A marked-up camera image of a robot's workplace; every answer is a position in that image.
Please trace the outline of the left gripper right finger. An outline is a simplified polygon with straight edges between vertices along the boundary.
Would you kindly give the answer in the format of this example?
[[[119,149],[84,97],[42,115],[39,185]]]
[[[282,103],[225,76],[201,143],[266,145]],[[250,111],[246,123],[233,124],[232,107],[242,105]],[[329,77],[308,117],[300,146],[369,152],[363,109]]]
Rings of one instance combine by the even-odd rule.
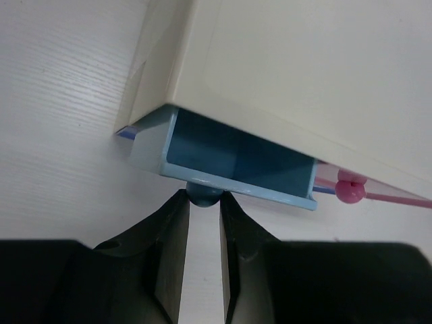
[[[226,323],[430,323],[431,264],[397,242],[283,241],[220,200]]]

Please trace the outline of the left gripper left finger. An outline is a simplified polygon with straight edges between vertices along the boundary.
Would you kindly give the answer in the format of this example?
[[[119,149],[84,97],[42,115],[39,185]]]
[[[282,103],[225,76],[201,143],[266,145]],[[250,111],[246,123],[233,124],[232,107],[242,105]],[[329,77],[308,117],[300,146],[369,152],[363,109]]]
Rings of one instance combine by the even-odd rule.
[[[2,323],[177,323],[190,203],[177,191],[152,215],[89,248],[1,241]]]

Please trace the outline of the pink drawer with knob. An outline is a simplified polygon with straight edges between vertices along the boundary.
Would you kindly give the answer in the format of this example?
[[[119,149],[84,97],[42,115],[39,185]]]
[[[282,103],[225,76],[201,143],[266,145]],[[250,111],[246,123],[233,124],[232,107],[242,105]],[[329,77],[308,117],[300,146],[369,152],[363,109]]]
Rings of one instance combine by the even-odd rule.
[[[431,200],[322,161],[317,163],[313,191],[335,195],[349,205],[369,199],[431,209]]]

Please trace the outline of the light blue drawer with knob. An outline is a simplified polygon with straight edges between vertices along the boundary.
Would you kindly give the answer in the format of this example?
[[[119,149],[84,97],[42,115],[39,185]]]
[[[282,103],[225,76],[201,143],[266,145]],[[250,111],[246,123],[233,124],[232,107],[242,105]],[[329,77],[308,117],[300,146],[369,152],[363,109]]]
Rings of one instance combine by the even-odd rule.
[[[167,178],[314,211],[314,158],[185,109],[138,122],[130,163]]]

